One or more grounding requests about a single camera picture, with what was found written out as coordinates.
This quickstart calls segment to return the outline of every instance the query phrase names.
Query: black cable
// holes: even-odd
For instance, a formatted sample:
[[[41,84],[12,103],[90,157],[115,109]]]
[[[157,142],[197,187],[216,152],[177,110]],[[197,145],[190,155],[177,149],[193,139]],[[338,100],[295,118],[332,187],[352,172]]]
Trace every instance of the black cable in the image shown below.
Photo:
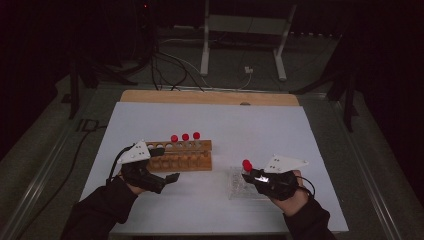
[[[118,159],[122,156],[122,154],[124,154],[125,152],[127,152],[128,150],[130,150],[133,146],[125,147],[116,156],[115,161],[113,161],[112,168],[110,169],[109,177],[108,177],[108,179],[106,179],[106,186],[109,185],[112,182],[112,179],[113,179],[112,175],[113,175],[113,172],[115,171],[115,167],[116,167],[116,163],[118,162]]]
[[[314,185],[311,183],[311,181],[309,181],[308,179],[306,179],[306,178],[304,178],[304,177],[301,177],[301,176],[296,176],[297,178],[300,178],[300,179],[303,179],[303,180],[305,180],[305,181],[307,181],[311,186],[312,186],[312,189],[314,190],[314,192],[313,193],[311,193],[311,191],[309,191],[309,189],[307,189],[306,187],[301,187],[301,186],[298,186],[298,189],[301,189],[301,190],[303,190],[303,191],[306,191],[308,194],[309,194],[309,196],[312,196],[312,198],[315,198],[315,187],[314,187]]]
[[[159,91],[158,85],[156,84],[156,81],[155,81],[155,72],[154,72],[154,66],[153,66],[153,58],[150,59],[150,72],[152,74],[153,85],[155,86],[156,90]]]
[[[158,72],[158,73],[159,73],[159,77],[160,77],[160,79],[162,79],[165,83],[167,83],[167,84],[169,84],[169,85],[171,85],[171,86],[172,86],[171,91],[172,91],[174,88],[176,88],[177,90],[179,90],[179,89],[176,87],[176,85],[175,85],[175,84],[170,83],[168,80],[166,80],[166,79],[163,77],[162,72],[161,72],[161,71],[160,71],[157,67],[154,67],[154,70],[156,70],[156,72]]]
[[[164,53],[162,53],[162,52],[158,52],[158,54],[161,54],[161,55],[164,55],[164,56],[166,56],[166,57],[169,57],[169,58],[172,58],[172,59],[174,59],[175,61],[177,61],[181,66],[182,66],[182,68],[187,72],[187,74],[188,74],[188,76],[191,78],[191,80],[193,80],[193,82],[194,82],[194,84],[202,91],[202,92],[204,92],[204,90],[202,89],[202,87],[200,87],[200,85],[196,82],[196,80],[194,80],[194,78],[193,78],[193,76],[191,75],[191,73],[190,73],[190,71],[188,71],[186,68],[185,68],[185,66],[184,66],[184,64],[178,59],[178,58],[175,58],[175,57],[173,57],[173,56],[171,56],[171,55],[168,55],[168,54],[164,54]]]
[[[86,134],[84,135],[84,137],[81,139],[81,141],[80,141],[80,143],[79,143],[79,145],[78,145],[78,148],[77,148],[77,151],[75,152],[75,155],[74,155],[74,158],[73,158],[73,161],[72,161],[72,165],[71,165],[71,168],[69,169],[69,171],[68,171],[68,174],[66,175],[66,177],[65,177],[65,179],[62,181],[62,183],[60,184],[60,186],[58,187],[58,189],[53,193],[53,195],[49,198],[49,200],[47,200],[47,202],[43,205],[43,207],[34,215],[34,217],[27,223],[27,225],[22,229],[22,231],[21,231],[21,233],[17,236],[17,238],[16,239],[20,239],[22,236],[23,236],[23,234],[28,230],[28,228],[31,226],[31,224],[35,221],[35,219],[37,219],[39,216],[40,216],[40,214],[46,209],[46,207],[50,204],[50,202],[57,196],[57,194],[60,192],[60,190],[62,190],[62,188],[63,188],[63,186],[65,185],[65,183],[68,181],[68,179],[69,179],[69,177],[71,176],[71,174],[72,174],[72,172],[73,172],[73,170],[74,170],[74,167],[75,167],[75,163],[76,163],[76,161],[77,161],[77,156],[78,156],[78,153],[79,153],[79,151],[80,151],[80,149],[81,149],[81,146],[82,146],[82,144],[83,144],[83,142],[84,142],[84,140],[87,138],[87,136],[90,134],[90,133],[92,133],[92,132],[95,132],[96,130],[98,130],[98,129],[101,129],[101,128],[106,128],[107,126],[100,126],[100,127],[96,127],[96,128],[94,128],[94,129],[92,129],[92,130],[89,130],[89,131],[87,131],[86,132]]]
[[[176,84],[170,84],[170,85],[172,85],[171,91],[174,90],[174,88],[176,88],[178,85],[182,84],[187,79],[188,70],[185,68],[184,64],[181,61],[178,61],[179,65],[177,65],[176,63],[171,62],[171,61],[169,61],[167,59],[164,59],[164,58],[161,58],[161,57],[158,57],[158,56],[155,56],[155,57],[158,58],[158,59],[160,59],[160,60],[162,60],[162,61],[165,61],[165,62],[171,63],[173,65],[176,65],[177,67],[180,67],[184,71],[184,77],[180,81],[178,81]]]

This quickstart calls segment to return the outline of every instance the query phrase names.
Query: metal frame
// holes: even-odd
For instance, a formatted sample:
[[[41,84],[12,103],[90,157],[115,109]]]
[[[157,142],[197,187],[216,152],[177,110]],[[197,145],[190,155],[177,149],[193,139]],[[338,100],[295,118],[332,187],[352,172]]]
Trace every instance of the metal frame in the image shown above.
[[[284,46],[286,44],[287,41],[287,37],[289,35],[290,32],[290,27],[291,27],[291,23],[294,17],[294,13],[296,12],[296,7],[297,5],[292,5],[290,12],[289,12],[289,16],[287,17],[287,19],[267,19],[267,18],[246,18],[246,17],[233,17],[234,19],[237,20],[243,20],[243,19],[250,19],[249,21],[251,22],[250,25],[252,25],[253,21],[255,21],[255,23],[269,23],[272,22],[274,24],[279,24],[280,29],[266,29],[266,28],[262,28],[262,29],[258,29],[258,30],[251,30],[250,27],[248,29],[248,31],[242,31],[241,29],[237,29],[228,25],[225,25],[225,21],[221,21],[220,23],[222,23],[222,25],[220,25],[220,23],[217,22],[213,22],[214,20],[216,21],[216,18],[219,17],[223,17],[223,16],[219,16],[219,15],[211,15],[209,13],[209,0],[205,1],[205,23],[204,23],[204,39],[203,39],[203,52],[202,52],[202,62],[200,64],[200,75],[205,77],[208,75],[208,68],[209,68],[209,55],[210,55],[210,48],[209,48],[209,31],[211,30],[215,30],[215,31],[227,31],[227,32],[245,32],[245,33],[262,33],[262,34],[275,34],[275,35],[279,35],[281,34],[281,41],[280,41],[280,45],[275,48],[273,50],[273,55],[274,55],[274,59],[275,59],[275,65],[277,67],[277,72],[278,72],[278,79],[280,81],[286,81],[287,80],[287,75],[286,75],[286,71],[284,69],[284,64],[283,64],[283,60],[281,58],[281,54],[283,52]]]

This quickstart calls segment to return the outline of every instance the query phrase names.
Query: wooden block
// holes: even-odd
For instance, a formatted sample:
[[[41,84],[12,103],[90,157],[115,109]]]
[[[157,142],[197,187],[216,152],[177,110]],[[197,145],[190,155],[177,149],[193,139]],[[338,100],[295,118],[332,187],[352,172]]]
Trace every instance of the wooden block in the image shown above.
[[[163,156],[152,157],[150,172],[212,170],[212,141],[146,142],[148,148],[165,148]]]

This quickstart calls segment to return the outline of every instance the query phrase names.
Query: white bracket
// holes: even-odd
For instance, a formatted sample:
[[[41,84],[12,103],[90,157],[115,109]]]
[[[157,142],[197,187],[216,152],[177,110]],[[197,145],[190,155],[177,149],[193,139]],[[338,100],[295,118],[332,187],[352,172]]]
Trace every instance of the white bracket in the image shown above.
[[[301,159],[274,155],[264,168],[266,173],[285,173],[308,165],[309,162]]]
[[[118,163],[130,163],[150,159],[150,152],[144,140],[139,141],[130,150],[122,154]]]

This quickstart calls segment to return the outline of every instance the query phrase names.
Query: clear plastic container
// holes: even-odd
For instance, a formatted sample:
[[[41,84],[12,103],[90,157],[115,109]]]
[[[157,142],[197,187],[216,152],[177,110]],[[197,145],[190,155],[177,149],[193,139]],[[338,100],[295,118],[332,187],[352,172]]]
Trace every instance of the clear plastic container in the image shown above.
[[[252,199],[261,200],[268,199],[267,196],[259,194],[255,188],[255,185],[247,183],[241,175],[243,171],[242,167],[231,167],[230,176],[228,183],[228,199]]]

